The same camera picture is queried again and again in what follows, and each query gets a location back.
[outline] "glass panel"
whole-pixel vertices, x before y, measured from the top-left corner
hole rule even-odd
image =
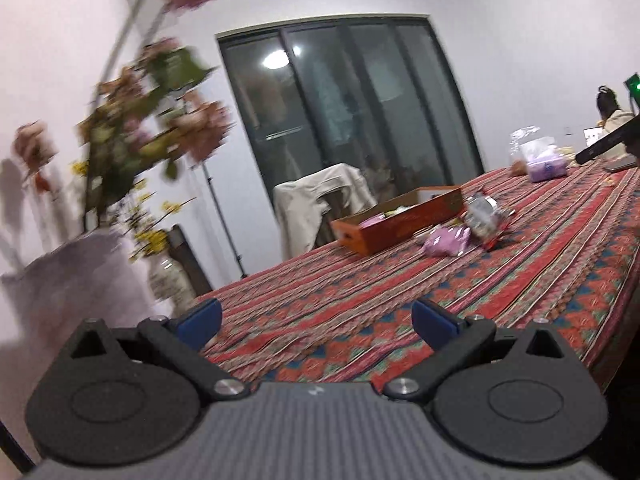
[[[360,168],[378,201],[391,200],[399,194],[392,171],[395,150],[385,149],[337,29],[314,28],[289,37],[329,160]]]
[[[322,170],[322,157],[278,38],[225,49],[226,70],[269,194]]]
[[[403,25],[398,31],[430,105],[454,182],[468,182],[481,173],[472,145],[475,139],[460,113],[457,89],[440,62],[434,39],[420,25]]]
[[[446,184],[414,85],[392,31],[386,25],[350,27],[382,106],[411,187]]]

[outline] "beige clothing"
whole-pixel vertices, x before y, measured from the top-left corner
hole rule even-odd
[[[600,139],[617,130],[623,124],[628,123],[634,117],[635,115],[633,115],[631,112],[616,110],[604,123],[604,126],[602,127],[602,133],[600,134]],[[626,148],[624,144],[619,144],[611,148],[608,152],[600,155],[598,157],[598,160],[616,160],[617,158],[621,158],[622,156],[626,156]]]
[[[273,189],[273,206],[280,224],[285,259],[313,249],[322,216],[331,209],[324,196],[338,189],[342,190],[345,208],[351,214],[376,205],[360,170],[347,164],[337,164]]]

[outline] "open box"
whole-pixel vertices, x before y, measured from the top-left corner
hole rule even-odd
[[[415,207],[377,224],[360,227],[365,220],[400,206]],[[463,208],[459,187],[419,187],[362,213],[334,220],[331,227],[342,245],[369,256],[404,242],[424,228],[452,219],[462,213]]]

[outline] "white vase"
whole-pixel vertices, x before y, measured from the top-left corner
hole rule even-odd
[[[181,264],[165,251],[152,254],[148,262],[149,287],[156,300],[170,300],[174,304],[172,317],[187,312],[193,306],[196,295]]]
[[[79,237],[1,281],[21,336],[0,346],[0,418],[37,457],[24,408],[62,345],[83,319],[135,326],[153,313],[152,304],[115,232]]]

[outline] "red tablecloth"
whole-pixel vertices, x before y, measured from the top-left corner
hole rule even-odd
[[[548,317],[591,364],[616,329],[640,267],[640,170],[597,163],[530,184],[487,173],[483,187],[518,210],[492,252],[421,258],[409,241],[370,257],[337,243],[217,290],[223,329],[206,356],[244,380],[370,380],[381,386],[427,357],[408,303],[522,327]]]

